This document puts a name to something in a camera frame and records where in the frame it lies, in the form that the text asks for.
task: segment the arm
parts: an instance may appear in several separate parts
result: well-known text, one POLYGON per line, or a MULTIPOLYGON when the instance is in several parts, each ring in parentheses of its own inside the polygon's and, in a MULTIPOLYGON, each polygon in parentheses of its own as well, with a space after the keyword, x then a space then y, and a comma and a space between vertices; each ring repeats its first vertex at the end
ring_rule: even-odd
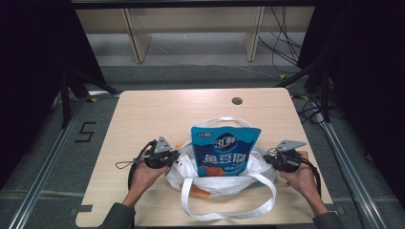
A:
POLYGON ((98 228, 128 228, 135 215, 134 207, 143 193, 149 189, 158 177, 167 171, 167 166, 151 169, 141 162, 135 170, 131 189, 122 203, 115 203, 107 217, 98 228))
MULTIPOLYGON (((298 152, 305 159, 308 159, 308 153, 305 151, 298 152)), ((318 229, 344 228, 342 222, 336 214, 330 213, 321 199, 317 189, 315 179, 311 168, 301 163, 300 168, 295 173, 280 172, 280 177, 284 178, 287 183, 286 187, 292 186, 308 202, 315 218, 313 219, 318 229)))

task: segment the gray sleeve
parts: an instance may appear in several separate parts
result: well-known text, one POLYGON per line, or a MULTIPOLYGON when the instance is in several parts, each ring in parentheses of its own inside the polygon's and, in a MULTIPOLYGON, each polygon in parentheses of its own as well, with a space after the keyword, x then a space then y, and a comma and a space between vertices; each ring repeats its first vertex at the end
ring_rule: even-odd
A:
POLYGON ((114 203, 110 212, 98 228, 102 229, 126 229, 135 216, 135 210, 120 203, 114 203))
POLYGON ((344 229, 340 218, 334 212, 328 212, 318 216, 313 220, 316 229, 344 229))

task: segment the metal frame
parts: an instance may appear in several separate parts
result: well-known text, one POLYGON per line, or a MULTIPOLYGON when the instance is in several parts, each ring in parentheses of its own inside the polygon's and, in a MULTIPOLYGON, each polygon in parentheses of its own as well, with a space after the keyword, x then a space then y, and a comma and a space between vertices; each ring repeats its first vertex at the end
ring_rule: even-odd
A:
POLYGON ((48 154, 47 158, 45 159, 44 164, 41 167, 38 175, 36 176, 35 181, 32 184, 32 187, 24 197, 20 207, 16 211, 14 217, 11 220, 11 224, 9 226, 10 229, 14 228, 24 228, 25 224, 27 223, 28 218, 32 212, 35 203, 38 201, 39 196, 41 195, 41 190, 45 185, 57 158, 66 142, 67 135, 69 134, 72 124, 75 122, 75 118, 77 117, 78 112, 80 111, 81 107, 85 103, 85 98, 79 98, 74 106, 72 111, 72 118, 67 123, 67 125, 60 131, 59 136, 57 137, 53 147, 48 154))
POLYGON ((207 8, 207 7, 311 7, 340 5, 348 0, 72 0, 36 1, 35 5, 70 6, 74 9, 207 8))
MULTIPOLYGON (((320 122, 324 120, 322 114, 318 114, 317 118, 320 122)), ((322 122, 320 125, 328 134, 333 149, 336 152, 338 163, 342 167, 343 174, 352 187, 352 190, 357 197, 357 200, 359 201, 361 207, 363 208, 363 211, 367 219, 369 220, 370 225, 372 226, 372 228, 375 229, 388 228, 387 223, 382 218, 381 214, 379 213, 378 207, 375 205, 371 195, 367 191, 358 173, 354 169, 352 161, 343 148, 343 145, 340 143, 339 138, 337 137, 331 124, 329 122, 322 122)))

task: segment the wooden table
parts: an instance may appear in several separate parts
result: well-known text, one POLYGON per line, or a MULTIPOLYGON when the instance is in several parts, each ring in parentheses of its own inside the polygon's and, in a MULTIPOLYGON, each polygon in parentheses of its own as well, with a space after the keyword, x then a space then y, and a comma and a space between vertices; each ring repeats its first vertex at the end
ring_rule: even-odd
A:
MULTIPOLYGON (((80 227, 98 226, 114 202, 121 202, 127 194, 129 167, 116 168, 119 161, 132 160, 152 139, 163 135, 175 146, 190 138, 189 128, 202 120, 219 116, 235 116, 262 129, 257 145, 268 149, 282 139, 306 141, 307 137, 285 89, 207 89, 131 91, 120 96, 108 133, 89 182, 82 205, 93 205, 91 212, 77 215, 80 227), (240 97, 241 105, 232 98, 240 97)), ((317 166, 307 144, 299 148, 309 152, 309 160, 317 166)), ((192 226, 192 225, 260 225, 311 223, 313 214, 302 196, 292 188, 285 188, 278 177, 275 185, 277 198, 274 208, 254 219, 195 221, 181 208, 181 194, 164 177, 143 195, 136 206, 137 226, 192 226)), ((330 194, 322 182, 322 197, 331 203, 330 194)), ((238 195, 209 199, 190 198, 194 214, 215 212, 245 212, 264 203, 270 195, 267 187, 242 191, 238 195)))

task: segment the bag handle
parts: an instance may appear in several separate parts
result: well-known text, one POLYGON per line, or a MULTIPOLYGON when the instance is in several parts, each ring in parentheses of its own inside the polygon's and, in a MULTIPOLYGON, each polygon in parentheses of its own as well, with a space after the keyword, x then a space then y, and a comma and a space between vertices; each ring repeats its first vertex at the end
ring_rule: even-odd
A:
POLYGON ((252 173, 252 174, 248 174, 248 176, 255 177, 256 179, 258 179, 259 181, 264 183, 268 188, 270 188, 270 190, 273 194, 272 198, 270 198, 268 201, 266 201, 262 206, 258 207, 257 209, 247 212, 247 213, 236 214, 236 215, 223 214, 223 213, 208 213, 205 215, 195 216, 190 212, 190 209, 188 208, 188 197, 190 194, 191 185, 193 183, 193 178, 191 177, 191 178, 186 178, 184 180, 184 184, 183 184, 182 190, 181 190, 181 205, 182 205, 183 211, 185 212, 185 214, 187 214, 191 218, 198 220, 198 221, 208 221, 208 220, 214 220, 214 219, 250 219, 250 218, 259 217, 261 215, 266 214, 274 206, 276 194, 277 194, 276 187, 269 179, 267 179, 266 177, 264 177, 261 174, 252 173))
POLYGON ((207 119, 205 121, 201 121, 201 122, 195 124, 192 127, 210 127, 210 126, 214 125, 215 123, 222 122, 222 121, 236 121, 239 124, 241 124, 242 126, 252 127, 252 125, 250 125, 250 123, 244 121, 243 119, 233 117, 233 116, 223 116, 223 117, 215 117, 215 118, 207 119))

